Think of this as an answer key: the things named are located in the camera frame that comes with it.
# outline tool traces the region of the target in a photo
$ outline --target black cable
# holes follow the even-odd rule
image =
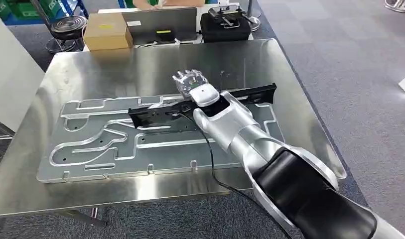
[[[221,182],[220,180],[217,179],[217,177],[215,176],[215,172],[214,172],[214,155],[213,155],[213,149],[211,148],[211,144],[210,141],[208,140],[207,136],[205,135],[204,131],[201,130],[201,128],[196,124],[196,122],[191,119],[189,116],[185,115],[182,112],[179,111],[171,111],[171,112],[167,112],[169,114],[178,114],[181,115],[182,117],[185,117],[186,119],[188,119],[189,121],[191,121],[196,128],[198,129],[198,131],[202,134],[202,136],[204,137],[205,141],[207,142],[208,148],[210,149],[210,156],[211,156],[211,174],[213,175],[214,180],[216,181],[216,183],[226,189],[229,189],[230,191],[244,197],[246,200],[250,201],[251,203],[253,203],[255,206],[257,206],[268,218],[270,218],[270,220],[272,220],[272,222],[280,229],[280,231],[286,236],[286,238],[291,239],[292,237],[289,235],[289,233],[265,210],[265,208],[263,206],[261,206],[258,202],[256,202],[254,199],[252,199],[250,196],[248,196],[247,194],[237,190],[236,188],[229,186],[223,182]]]

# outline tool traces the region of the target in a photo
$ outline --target cardboard box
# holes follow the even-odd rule
[[[132,35],[121,13],[90,14],[84,41],[90,51],[133,48]]]

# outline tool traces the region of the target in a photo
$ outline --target robotic arm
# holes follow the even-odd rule
[[[369,209],[341,195],[334,173],[303,148],[260,129],[251,112],[229,92],[219,93],[199,71],[173,77],[198,108],[198,126],[241,162],[261,205],[284,228],[307,239],[405,239]]]

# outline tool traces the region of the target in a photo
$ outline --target stainless steel table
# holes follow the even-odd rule
[[[0,216],[60,212],[92,220],[75,209],[165,198],[223,194],[209,170],[75,183],[36,180],[53,127],[70,100],[177,93],[177,70],[198,69],[218,89],[277,84],[273,110],[286,143],[317,155],[339,178],[346,172],[274,39],[57,54],[0,164]],[[242,168],[216,170],[244,190]]]

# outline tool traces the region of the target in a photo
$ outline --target stool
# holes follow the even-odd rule
[[[397,12],[405,12],[405,0],[384,0],[384,6]]]
[[[51,39],[46,48],[51,53],[70,51],[75,46],[83,50],[85,44],[82,39],[82,32],[88,20],[83,16],[67,16],[50,24],[49,30]]]

